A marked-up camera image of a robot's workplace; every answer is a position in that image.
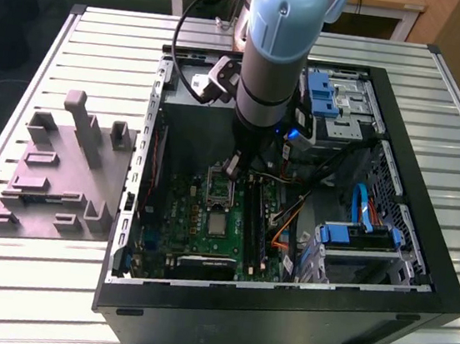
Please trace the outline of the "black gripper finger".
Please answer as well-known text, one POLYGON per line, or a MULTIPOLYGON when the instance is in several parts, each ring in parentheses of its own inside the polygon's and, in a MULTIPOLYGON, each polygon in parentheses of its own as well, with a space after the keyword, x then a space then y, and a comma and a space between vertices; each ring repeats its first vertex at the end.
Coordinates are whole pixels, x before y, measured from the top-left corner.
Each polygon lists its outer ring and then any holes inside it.
POLYGON ((242 152, 240 150, 236 151, 235 159, 235 168, 233 169, 233 180, 238 180, 243 174, 246 174, 253 162, 254 155, 252 152, 242 152))
POLYGON ((222 172, 229 178, 235 178, 235 169, 237 168, 238 158, 229 157, 222 165, 222 172))

